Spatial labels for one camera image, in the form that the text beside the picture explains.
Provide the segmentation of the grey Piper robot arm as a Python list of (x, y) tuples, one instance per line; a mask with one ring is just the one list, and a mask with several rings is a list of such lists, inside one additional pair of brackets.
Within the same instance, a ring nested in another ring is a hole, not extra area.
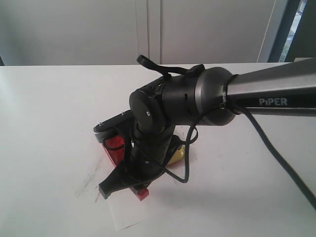
[[(314, 58), (254, 71), (232, 74), (222, 67), (190, 69), (157, 65), (144, 55), (137, 62), (161, 74), (129, 97), (129, 110), (94, 127), (94, 134), (106, 150), (123, 150), (122, 161), (99, 184), (104, 198), (134, 188), (141, 190), (167, 171), (176, 149), (185, 141), (175, 127), (223, 126), (238, 114), (307, 116), (316, 114), (316, 61)], [(106, 142), (120, 136), (117, 147)]]

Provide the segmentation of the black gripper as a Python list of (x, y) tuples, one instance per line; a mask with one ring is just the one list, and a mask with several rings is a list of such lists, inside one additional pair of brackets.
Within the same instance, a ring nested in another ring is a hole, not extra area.
[(117, 191), (147, 188), (164, 172), (167, 162), (180, 147), (180, 138), (174, 135), (175, 126), (167, 126), (161, 132), (148, 133), (135, 123), (129, 132), (130, 152), (119, 165), (99, 184), (99, 192), (104, 199)]

